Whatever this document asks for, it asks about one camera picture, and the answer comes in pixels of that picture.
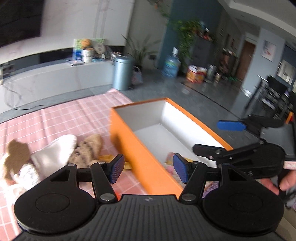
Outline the person's right hand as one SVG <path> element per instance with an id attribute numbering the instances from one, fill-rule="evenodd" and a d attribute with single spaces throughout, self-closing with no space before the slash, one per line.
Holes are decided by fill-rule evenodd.
<path id="1" fill-rule="evenodd" d="M 260 183 L 283 197 L 287 208 L 295 209 L 295 170 L 283 170 L 278 176 L 261 179 Z"/>

